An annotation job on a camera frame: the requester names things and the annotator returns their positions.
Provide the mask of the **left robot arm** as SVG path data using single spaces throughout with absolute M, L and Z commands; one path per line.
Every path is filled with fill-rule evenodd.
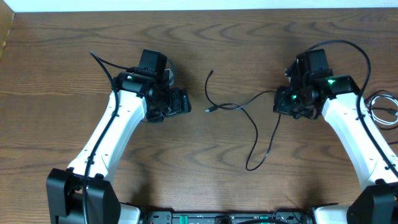
M 113 189 L 119 160 L 141 122 L 161 123 L 192 109 L 174 86 L 174 68 L 162 53 L 145 49 L 136 67 L 108 76 L 111 94 L 96 129 L 66 169 L 46 180 L 51 223 L 140 223 L 141 209 L 121 203 Z

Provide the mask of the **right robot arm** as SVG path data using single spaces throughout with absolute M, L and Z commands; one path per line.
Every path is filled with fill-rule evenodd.
M 362 192 L 351 205 L 312 207 L 303 223 L 397 223 L 397 154 L 372 121 L 349 75 L 333 74 L 323 49 L 297 55 L 277 89 L 274 112 L 295 119 L 323 119 L 348 154 Z

